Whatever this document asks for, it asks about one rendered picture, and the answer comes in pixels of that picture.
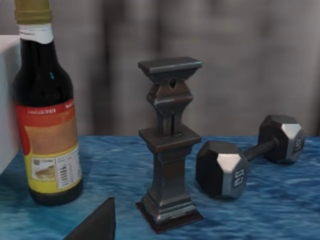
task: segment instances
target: bottle base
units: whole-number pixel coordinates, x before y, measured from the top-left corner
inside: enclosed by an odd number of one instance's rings
[[[44,206],[57,206],[70,203],[76,200],[82,193],[83,180],[75,185],[73,188],[58,192],[58,193],[39,193],[29,188],[29,193],[32,199],[40,205]]]

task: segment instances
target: dumbbell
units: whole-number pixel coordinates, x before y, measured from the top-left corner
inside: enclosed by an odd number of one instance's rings
[[[197,153],[195,178],[210,197],[235,199],[246,186],[250,161],[264,156],[275,164],[293,164],[304,144],[305,131],[293,117],[268,115],[257,145],[244,152],[227,141],[207,141]]]

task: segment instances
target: soy sauce bottle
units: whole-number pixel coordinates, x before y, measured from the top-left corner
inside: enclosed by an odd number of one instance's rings
[[[73,85],[60,66],[49,0],[15,0],[21,67],[13,82],[31,197],[61,205],[82,192]]]

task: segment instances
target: red and yellow label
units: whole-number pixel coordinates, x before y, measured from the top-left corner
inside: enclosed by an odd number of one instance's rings
[[[81,178],[74,101],[48,107],[16,106],[29,187],[66,191]]]

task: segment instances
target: bottle neck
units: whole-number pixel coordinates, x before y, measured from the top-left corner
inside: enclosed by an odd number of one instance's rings
[[[19,25],[21,67],[42,70],[58,66],[51,24]]]

